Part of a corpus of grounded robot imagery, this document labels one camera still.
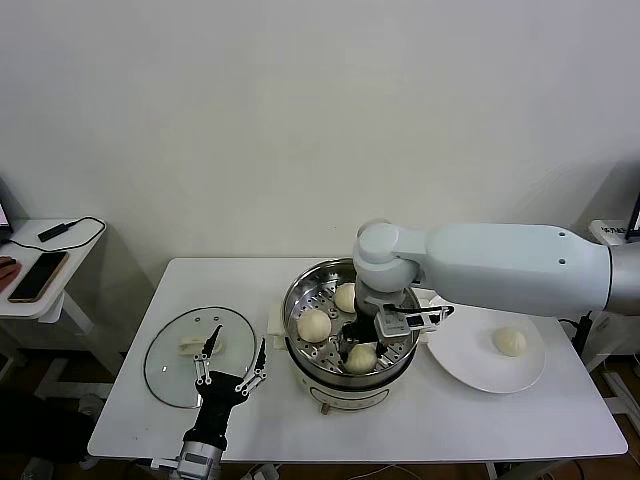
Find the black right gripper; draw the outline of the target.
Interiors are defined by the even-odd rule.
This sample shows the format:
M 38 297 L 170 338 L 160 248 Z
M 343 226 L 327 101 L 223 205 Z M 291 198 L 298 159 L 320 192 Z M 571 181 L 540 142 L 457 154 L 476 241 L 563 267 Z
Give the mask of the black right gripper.
M 373 304 L 354 301 L 355 319 L 342 326 L 342 335 L 337 336 L 337 351 L 343 364 L 348 361 L 349 353 L 353 348 L 353 342 L 358 344 L 376 344 L 377 358 L 380 365 L 391 365 L 392 358 L 389 355 L 389 347 L 379 342 L 376 327 L 376 316 L 380 309 Z

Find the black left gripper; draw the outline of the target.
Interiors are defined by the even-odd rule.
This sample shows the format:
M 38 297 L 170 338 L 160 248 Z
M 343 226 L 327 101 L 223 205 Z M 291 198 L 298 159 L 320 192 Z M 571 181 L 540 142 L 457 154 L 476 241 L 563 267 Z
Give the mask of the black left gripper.
M 226 443 L 226 431 L 231 411 L 247 400 L 242 394 L 250 394 L 267 378 L 266 339 L 263 338 L 253 370 L 243 380 L 235 375 L 212 371 L 209 361 L 223 329 L 218 325 L 205 341 L 203 348 L 193 357 L 195 388 L 202 398 L 194 426 L 187 431 L 187 440 L 200 443 Z

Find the reddish person hand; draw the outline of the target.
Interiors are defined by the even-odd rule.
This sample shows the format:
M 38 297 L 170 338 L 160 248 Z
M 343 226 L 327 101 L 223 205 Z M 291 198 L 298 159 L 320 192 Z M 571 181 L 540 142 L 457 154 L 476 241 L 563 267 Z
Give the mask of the reddish person hand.
M 22 264 L 9 256 L 0 257 L 0 292 L 3 292 L 19 275 Z

